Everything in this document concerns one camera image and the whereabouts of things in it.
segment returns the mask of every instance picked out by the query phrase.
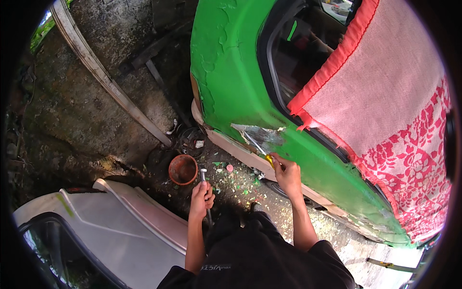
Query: rock wall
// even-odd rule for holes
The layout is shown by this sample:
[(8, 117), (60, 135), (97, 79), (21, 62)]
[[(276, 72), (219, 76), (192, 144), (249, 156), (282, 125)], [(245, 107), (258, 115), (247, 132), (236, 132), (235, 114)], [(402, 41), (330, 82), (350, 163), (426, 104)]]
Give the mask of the rock wall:
[[(160, 130), (170, 130), (176, 114), (147, 68), (126, 76), (117, 70), (132, 51), (158, 37), (151, 0), (75, 0), (71, 14), (120, 87)], [(180, 105), (190, 106), (189, 36), (169, 44), (153, 61), (172, 94), (185, 95)], [(31, 180), (26, 191), (40, 195), (143, 170), (159, 141), (99, 85), (56, 27), (36, 55), (35, 76), (33, 98), (23, 116), (21, 154)]]

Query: black shirt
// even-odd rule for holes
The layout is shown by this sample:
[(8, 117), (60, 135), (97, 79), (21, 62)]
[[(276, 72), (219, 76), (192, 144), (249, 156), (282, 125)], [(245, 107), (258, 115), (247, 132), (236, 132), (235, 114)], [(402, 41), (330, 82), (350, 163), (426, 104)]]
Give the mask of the black shirt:
[(173, 266), (158, 289), (353, 289), (353, 276), (325, 240), (303, 252), (259, 226), (246, 226), (213, 245), (199, 274)]

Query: person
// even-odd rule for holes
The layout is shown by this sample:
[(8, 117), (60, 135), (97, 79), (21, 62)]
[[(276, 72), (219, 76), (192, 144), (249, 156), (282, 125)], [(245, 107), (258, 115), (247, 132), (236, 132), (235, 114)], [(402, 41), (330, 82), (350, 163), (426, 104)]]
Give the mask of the person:
[(194, 189), (184, 269), (173, 266), (159, 284), (169, 288), (354, 288), (353, 276), (326, 240), (319, 240), (302, 194), (300, 167), (271, 153), (279, 186), (292, 204), (293, 245), (284, 241), (261, 205), (253, 203), (241, 227), (221, 214), (206, 242), (202, 220), (215, 195), (208, 182)]

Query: debris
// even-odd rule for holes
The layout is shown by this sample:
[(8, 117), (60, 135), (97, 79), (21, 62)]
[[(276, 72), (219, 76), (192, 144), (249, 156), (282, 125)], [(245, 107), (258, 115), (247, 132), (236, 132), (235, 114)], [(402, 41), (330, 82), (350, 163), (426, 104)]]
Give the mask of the debris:
[(173, 134), (173, 132), (175, 131), (177, 125), (178, 125), (178, 121), (176, 120), (176, 118), (174, 118), (174, 119), (173, 119), (173, 129), (172, 129), (171, 131), (167, 131), (165, 134), (166, 134), (166, 135), (171, 135), (171, 134)]
[(204, 146), (204, 141), (196, 141), (196, 145), (194, 146), (195, 148), (201, 148)]

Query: tire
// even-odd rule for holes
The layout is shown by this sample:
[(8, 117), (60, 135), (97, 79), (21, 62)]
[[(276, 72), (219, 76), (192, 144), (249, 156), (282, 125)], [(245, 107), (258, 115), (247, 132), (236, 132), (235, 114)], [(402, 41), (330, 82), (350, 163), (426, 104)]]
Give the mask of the tire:
[[(284, 193), (284, 191), (279, 187), (279, 184), (277, 182), (271, 181), (269, 179), (262, 179), (262, 181), (275, 192), (276, 194), (280, 195), (283, 198), (289, 199), (289, 197)], [(310, 200), (307, 196), (303, 196), (303, 199), (305, 200), (305, 205), (309, 208), (314, 208), (319, 211), (324, 211), (326, 210), (325, 207), (321, 206), (320, 204)]]

